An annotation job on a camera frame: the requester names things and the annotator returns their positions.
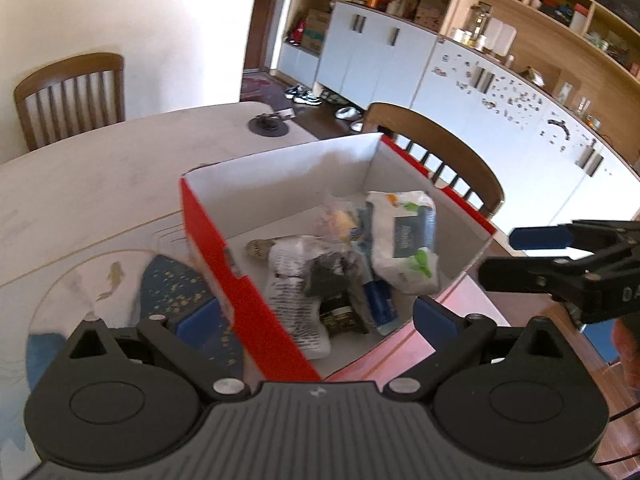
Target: silver screw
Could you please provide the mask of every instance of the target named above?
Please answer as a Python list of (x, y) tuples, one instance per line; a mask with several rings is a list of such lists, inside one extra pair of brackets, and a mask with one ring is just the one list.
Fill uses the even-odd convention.
[(233, 377), (218, 379), (213, 383), (213, 390), (220, 395), (237, 395), (244, 390), (244, 383)]
[(420, 389), (420, 383), (411, 377), (398, 377), (389, 382), (389, 388), (396, 394), (414, 394)]

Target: doorway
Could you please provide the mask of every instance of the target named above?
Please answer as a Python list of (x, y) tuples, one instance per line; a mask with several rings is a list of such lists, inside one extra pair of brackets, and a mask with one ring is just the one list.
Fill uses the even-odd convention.
[(255, 0), (244, 57), (246, 72), (263, 70), (266, 65), (264, 57), (275, 3), (276, 0)]

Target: open box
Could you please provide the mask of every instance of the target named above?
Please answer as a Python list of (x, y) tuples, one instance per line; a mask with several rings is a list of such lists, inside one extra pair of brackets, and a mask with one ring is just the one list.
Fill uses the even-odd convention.
[[(327, 194), (365, 203), (369, 191), (424, 190), (436, 205), (436, 252), (450, 280), (487, 247), (495, 229), (448, 187), (436, 188), (428, 170), (388, 137), (365, 134), (291, 146), (197, 168), (180, 181), (184, 224), (198, 270), (262, 377), (319, 381), (383, 341), (377, 333), (341, 334), (331, 354), (307, 361), (261, 296), (268, 266), (245, 253), (247, 242), (313, 235)], [(441, 286), (448, 283), (443, 280)], [(403, 322), (414, 296), (397, 291)]]

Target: white wall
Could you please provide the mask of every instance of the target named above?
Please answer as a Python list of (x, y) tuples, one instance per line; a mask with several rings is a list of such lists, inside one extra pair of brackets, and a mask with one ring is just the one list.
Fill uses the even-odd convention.
[(34, 70), (125, 57), (127, 119), (239, 99), (254, 0), (0, 0), (0, 163), (27, 152), (13, 101)]

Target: brown chair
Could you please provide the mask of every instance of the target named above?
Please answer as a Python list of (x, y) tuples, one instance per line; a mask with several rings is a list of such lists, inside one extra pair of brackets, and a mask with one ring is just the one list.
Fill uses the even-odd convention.
[(432, 182), (436, 182), (448, 166), (455, 172), (449, 186), (453, 189), (460, 180), (466, 182), (469, 190), (463, 198), (468, 201), (475, 193), (482, 201), (479, 209), (482, 216), (490, 219), (500, 209), (504, 202), (504, 191), (494, 172), (476, 152), (442, 126), (407, 108), (373, 103), (364, 117), (362, 131), (377, 132), (379, 126), (383, 131), (391, 131), (393, 140), (398, 135), (409, 139), (404, 148), (407, 152), (411, 152), (415, 145), (427, 150), (420, 160), (422, 165), (427, 164), (430, 155), (441, 161), (431, 175)]
[(29, 149), (124, 121), (123, 70), (122, 56), (97, 52), (63, 59), (25, 78), (14, 100)]

